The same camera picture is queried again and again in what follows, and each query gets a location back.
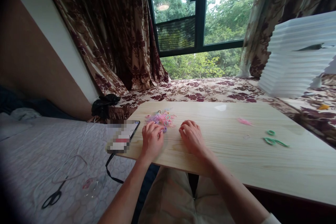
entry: left hand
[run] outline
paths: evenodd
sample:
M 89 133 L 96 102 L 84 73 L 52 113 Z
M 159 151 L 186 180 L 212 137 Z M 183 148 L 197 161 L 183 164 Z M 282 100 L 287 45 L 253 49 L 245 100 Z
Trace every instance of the left hand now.
M 143 143 L 140 158 L 146 160 L 149 164 L 161 153 L 163 147 L 163 128 L 163 126 L 155 124 L 153 121 L 142 128 Z

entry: black strap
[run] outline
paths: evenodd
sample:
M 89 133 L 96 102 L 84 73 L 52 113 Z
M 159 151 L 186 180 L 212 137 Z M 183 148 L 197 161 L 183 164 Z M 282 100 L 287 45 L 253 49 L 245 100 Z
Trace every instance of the black strap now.
M 106 167 L 106 172 L 107 172 L 107 175 L 108 175 L 111 179 L 113 179 L 114 181 L 116 181 L 116 182 L 118 182 L 118 183 L 120 183 L 120 184 L 123 184 L 124 182 L 123 182 L 122 180 L 120 180 L 120 179 L 118 179 L 118 178 L 114 178 L 114 177 L 112 177 L 112 176 L 111 176 L 111 173 L 109 172 L 109 170 L 108 170 L 108 168 L 107 168 L 107 166 L 109 165 L 111 159 L 114 157 L 114 154 L 115 154 L 115 153 L 112 153 L 112 154 L 110 155 L 110 157 L 108 158 L 108 161 L 106 162 L 106 165 L 105 165 L 105 167 Z

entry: beige pants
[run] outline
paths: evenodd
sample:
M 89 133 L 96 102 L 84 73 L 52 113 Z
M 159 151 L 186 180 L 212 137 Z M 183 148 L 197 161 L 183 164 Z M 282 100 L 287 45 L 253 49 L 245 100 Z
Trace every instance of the beige pants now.
M 234 223 L 212 181 L 200 176 L 195 199 L 188 174 L 161 167 L 139 217 L 144 223 Z

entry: white lamp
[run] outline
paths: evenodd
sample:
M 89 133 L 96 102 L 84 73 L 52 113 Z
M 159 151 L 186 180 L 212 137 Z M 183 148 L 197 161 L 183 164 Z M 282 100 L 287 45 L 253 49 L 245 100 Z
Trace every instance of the white lamp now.
M 276 25 L 267 50 L 260 89 L 272 97 L 302 96 L 336 55 L 336 12 Z

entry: phone screen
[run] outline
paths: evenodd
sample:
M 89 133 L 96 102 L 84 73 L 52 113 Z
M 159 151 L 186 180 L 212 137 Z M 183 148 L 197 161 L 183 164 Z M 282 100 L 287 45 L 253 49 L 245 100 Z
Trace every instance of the phone screen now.
M 108 153 L 125 153 L 139 125 L 140 121 L 134 120 L 128 120 L 122 124 L 109 124 L 106 151 Z

